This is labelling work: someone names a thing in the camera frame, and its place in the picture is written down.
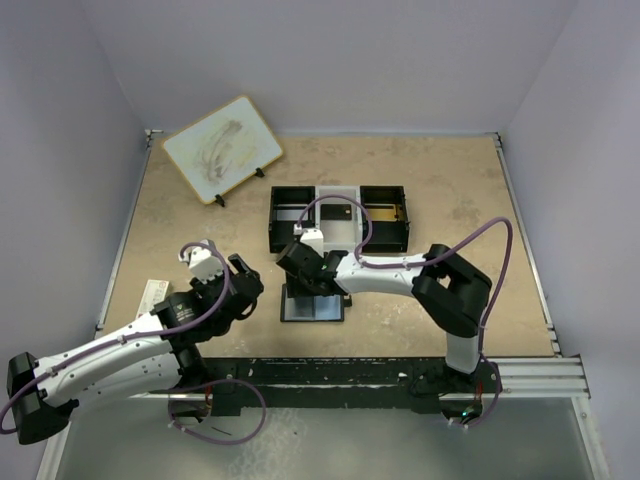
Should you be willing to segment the black leather card holder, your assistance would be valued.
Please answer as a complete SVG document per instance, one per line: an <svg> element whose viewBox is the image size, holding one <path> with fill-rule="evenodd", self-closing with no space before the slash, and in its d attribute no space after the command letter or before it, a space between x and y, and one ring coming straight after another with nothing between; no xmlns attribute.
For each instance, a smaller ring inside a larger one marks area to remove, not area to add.
<svg viewBox="0 0 640 480"><path fill-rule="evenodd" d="M291 297L282 285L280 321L282 323L341 323L345 309L352 306L350 296Z"/></svg>

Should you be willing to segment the black and white tray organizer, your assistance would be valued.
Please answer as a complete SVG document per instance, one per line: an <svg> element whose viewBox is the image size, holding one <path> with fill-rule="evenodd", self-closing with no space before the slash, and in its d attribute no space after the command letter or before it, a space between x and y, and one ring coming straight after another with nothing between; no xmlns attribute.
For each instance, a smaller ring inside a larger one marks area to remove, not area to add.
<svg viewBox="0 0 640 480"><path fill-rule="evenodd" d="M327 250L352 251L368 233L366 253L397 254L408 250L410 221L402 186L274 186L271 189L268 242L272 254L294 238L294 226L317 228Z"/></svg>

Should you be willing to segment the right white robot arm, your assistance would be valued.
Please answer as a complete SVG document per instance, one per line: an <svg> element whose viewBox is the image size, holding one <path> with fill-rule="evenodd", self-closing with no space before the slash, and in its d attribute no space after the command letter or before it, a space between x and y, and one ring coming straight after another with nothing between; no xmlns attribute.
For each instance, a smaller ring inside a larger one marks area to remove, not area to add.
<svg viewBox="0 0 640 480"><path fill-rule="evenodd" d="M319 254L293 241L276 264L286 274L292 297L381 293L415 299L446 333L446 365L463 374L476 371L492 281L447 246L434 244L425 254L392 259L343 250Z"/></svg>

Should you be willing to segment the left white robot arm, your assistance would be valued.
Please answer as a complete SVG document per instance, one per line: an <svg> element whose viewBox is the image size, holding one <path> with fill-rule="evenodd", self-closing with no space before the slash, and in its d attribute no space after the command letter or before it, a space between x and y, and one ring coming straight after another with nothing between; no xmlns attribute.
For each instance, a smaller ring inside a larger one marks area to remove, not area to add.
<svg viewBox="0 0 640 480"><path fill-rule="evenodd" d="M67 352L37 358L23 352L8 364L13 426L2 434L22 445L46 440L78 413L139 393L199 390L213 380L197 346L248 318L264 291L259 273L237 254L218 273L193 278L149 312L120 329Z"/></svg>

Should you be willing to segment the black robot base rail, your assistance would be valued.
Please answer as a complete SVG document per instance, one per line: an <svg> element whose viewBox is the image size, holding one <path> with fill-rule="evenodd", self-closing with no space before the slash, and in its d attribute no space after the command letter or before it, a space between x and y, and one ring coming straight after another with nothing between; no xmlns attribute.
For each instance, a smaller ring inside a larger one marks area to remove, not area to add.
<svg viewBox="0 0 640 480"><path fill-rule="evenodd" d="M193 360L171 393L212 389L212 414L266 405L299 409L401 409L476 419L482 400L502 392L498 367L480 361L470 375L442 357L247 358Z"/></svg>

